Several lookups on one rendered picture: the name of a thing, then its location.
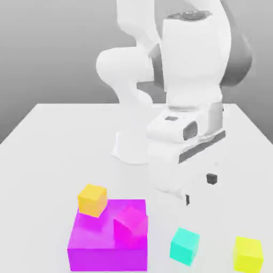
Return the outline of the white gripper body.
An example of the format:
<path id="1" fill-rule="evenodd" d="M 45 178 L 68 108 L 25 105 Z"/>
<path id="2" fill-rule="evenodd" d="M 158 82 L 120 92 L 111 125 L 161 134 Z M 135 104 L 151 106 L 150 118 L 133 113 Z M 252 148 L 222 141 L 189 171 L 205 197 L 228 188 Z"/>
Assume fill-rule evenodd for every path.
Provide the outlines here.
<path id="1" fill-rule="evenodd" d="M 159 191 L 182 197 L 198 179 L 217 173 L 224 151 L 226 132 L 222 131 L 205 141 L 192 139 L 188 145 L 152 141 L 148 147 L 149 176 Z"/>

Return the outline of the small cyan cube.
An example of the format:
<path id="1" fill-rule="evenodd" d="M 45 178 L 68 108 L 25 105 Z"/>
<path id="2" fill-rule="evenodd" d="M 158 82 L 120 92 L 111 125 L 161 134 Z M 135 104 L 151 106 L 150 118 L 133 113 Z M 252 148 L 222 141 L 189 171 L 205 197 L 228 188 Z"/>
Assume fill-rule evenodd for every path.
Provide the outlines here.
<path id="1" fill-rule="evenodd" d="M 199 240 L 199 234 L 178 228 L 171 240 L 170 258 L 191 266 L 199 247 Z"/>

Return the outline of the small pink cube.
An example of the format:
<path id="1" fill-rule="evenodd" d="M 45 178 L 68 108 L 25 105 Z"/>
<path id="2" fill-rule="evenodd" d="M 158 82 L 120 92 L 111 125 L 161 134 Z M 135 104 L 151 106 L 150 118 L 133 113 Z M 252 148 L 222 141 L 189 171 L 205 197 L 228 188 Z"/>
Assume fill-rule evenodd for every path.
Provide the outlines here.
<path id="1" fill-rule="evenodd" d="M 126 247 L 136 247 L 148 234 L 146 212 L 127 206 L 113 218 L 114 239 Z"/>

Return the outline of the small yellow cube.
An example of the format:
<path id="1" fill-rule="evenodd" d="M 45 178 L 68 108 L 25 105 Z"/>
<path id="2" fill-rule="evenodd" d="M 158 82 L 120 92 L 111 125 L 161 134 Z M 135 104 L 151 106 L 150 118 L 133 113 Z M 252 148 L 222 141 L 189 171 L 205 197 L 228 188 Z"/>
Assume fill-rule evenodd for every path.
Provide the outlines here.
<path id="1" fill-rule="evenodd" d="M 237 236 L 233 249 L 234 270 L 242 273 L 260 273 L 263 264 L 261 241 Z"/>

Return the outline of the small orange cube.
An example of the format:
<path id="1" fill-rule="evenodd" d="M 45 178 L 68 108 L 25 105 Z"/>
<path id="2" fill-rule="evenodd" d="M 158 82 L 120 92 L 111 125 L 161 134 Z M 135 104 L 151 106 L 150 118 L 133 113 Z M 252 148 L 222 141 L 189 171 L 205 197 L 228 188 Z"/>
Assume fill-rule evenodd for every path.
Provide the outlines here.
<path id="1" fill-rule="evenodd" d="M 99 218 L 107 206 L 107 189 L 87 184 L 78 195 L 78 209 L 81 214 Z"/>

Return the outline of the large magenta box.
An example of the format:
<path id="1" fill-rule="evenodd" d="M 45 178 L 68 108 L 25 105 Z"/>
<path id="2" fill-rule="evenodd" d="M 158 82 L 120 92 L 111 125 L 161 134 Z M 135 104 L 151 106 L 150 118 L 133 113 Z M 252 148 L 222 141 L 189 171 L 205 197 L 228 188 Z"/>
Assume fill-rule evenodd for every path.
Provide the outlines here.
<path id="1" fill-rule="evenodd" d="M 148 229 L 133 238 L 133 218 L 147 223 L 143 199 L 110 199 L 98 218 L 78 212 L 67 253 L 71 271 L 147 271 Z"/>

